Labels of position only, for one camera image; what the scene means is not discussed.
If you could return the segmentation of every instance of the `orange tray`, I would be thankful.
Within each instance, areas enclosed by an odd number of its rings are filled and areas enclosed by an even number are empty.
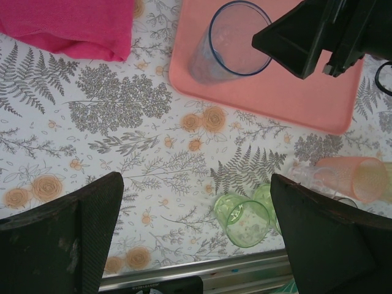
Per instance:
[[[227,0],[184,0],[170,64],[171,85],[181,94],[288,121],[333,135],[343,134],[354,111],[363,61],[338,78],[322,73],[330,53],[323,52],[306,80],[294,77],[277,62],[258,75],[216,85],[201,85],[189,74],[188,63],[215,12]],[[272,21],[300,0],[253,0]]]

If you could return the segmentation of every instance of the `orange plastic cup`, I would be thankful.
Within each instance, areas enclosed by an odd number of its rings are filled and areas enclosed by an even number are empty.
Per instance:
[[[377,158],[329,157],[321,159],[316,166],[336,171],[338,184],[324,179],[326,186],[364,203],[378,200],[388,186],[388,173]]]

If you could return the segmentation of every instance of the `floral tablecloth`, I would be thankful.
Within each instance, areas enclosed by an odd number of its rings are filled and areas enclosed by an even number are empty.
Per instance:
[[[105,274],[122,274],[282,249],[274,231],[253,248],[232,245],[216,198],[251,195],[273,172],[324,156],[392,160],[392,98],[374,84],[380,61],[366,58],[350,130],[325,135],[176,93],[167,75],[181,1],[136,4],[124,63],[71,60],[0,36],[1,218],[120,172]],[[387,203],[358,205],[392,217]]]

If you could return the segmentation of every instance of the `pink cloth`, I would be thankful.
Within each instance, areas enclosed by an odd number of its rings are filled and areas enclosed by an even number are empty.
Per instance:
[[[124,61],[134,0],[0,0],[0,32],[72,58]]]

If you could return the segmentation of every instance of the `black cable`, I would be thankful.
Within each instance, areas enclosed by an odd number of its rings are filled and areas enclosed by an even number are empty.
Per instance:
[[[385,89],[385,87],[380,83],[380,72],[385,66],[392,67],[392,61],[388,61],[384,63],[382,66],[379,67],[379,69],[377,69],[377,72],[375,73],[374,81],[375,81],[375,85],[379,88],[381,92],[384,92],[386,95],[392,96],[392,91]]]

